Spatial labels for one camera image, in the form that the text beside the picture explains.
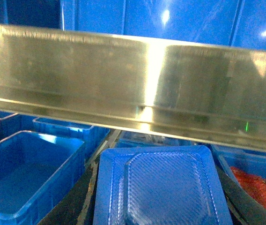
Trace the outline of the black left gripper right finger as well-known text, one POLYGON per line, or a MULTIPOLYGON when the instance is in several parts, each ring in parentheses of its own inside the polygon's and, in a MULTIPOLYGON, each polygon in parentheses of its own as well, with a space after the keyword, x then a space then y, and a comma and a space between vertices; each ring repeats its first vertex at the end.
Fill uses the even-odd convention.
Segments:
POLYGON ((266 209, 239 187, 221 168, 216 169, 225 195, 243 221, 249 225, 266 225, 266 209))

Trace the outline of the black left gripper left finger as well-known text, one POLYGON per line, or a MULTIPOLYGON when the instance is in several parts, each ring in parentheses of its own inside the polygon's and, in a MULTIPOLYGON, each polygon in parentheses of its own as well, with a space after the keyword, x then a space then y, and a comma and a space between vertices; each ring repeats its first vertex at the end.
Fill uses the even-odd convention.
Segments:
POLYGON ((69 193, 39 222, 39 224, 93 224, 98 170, 99 162, 92 162, 69 193))

